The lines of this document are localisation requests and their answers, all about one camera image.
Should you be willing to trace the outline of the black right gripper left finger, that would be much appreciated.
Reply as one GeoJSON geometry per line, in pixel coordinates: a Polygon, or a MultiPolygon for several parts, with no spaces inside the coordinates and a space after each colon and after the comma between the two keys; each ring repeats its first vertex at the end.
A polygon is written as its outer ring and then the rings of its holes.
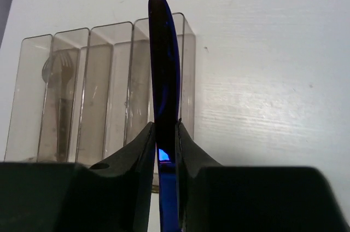
{"type": "Polygon", "coordinates": [[[93,164],[102,177],[94,191],[99,197],[95,231],[147,231],[155,162],[155,124],[117,152],[93,164]]]}

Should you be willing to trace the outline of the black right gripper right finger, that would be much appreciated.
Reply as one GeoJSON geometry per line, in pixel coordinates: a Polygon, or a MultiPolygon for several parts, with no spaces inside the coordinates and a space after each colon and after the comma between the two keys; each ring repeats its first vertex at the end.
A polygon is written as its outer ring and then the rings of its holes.
{"type": "Polygon", "coordinates": [[[178,223],[182,231],[208,231],[206,167],[220,166],[189,135],[181,120],[175,125],[178,223]]]}

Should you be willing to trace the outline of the iridescent blue knife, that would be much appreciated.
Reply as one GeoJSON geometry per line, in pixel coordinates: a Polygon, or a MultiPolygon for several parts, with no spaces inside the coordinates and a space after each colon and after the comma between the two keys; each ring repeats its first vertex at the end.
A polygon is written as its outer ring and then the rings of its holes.
{"type": "Polygon", "coordinates": [[[177,206],[175,125],[180,97],[177,33],[166,0],[148,1],[151,79],[161,231],[180,231],[177,206]]]}

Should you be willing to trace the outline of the fork with pink handle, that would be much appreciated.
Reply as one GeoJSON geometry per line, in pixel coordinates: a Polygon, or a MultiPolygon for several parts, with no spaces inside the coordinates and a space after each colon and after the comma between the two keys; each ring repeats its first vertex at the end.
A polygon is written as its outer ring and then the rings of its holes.
{"type": "Polygon", "coordinates": [[[57,150],[56,157],[58,162],[66,162],[68,158],[69,131],[68,116],[69,105],[67,97],[67,87],[74,74],[73,61],[69,53],[65,50],[57,51],[55,61],[61,65],[59,74],[59,86],[56,88],[56,117],[57,117],[57,150]]]}

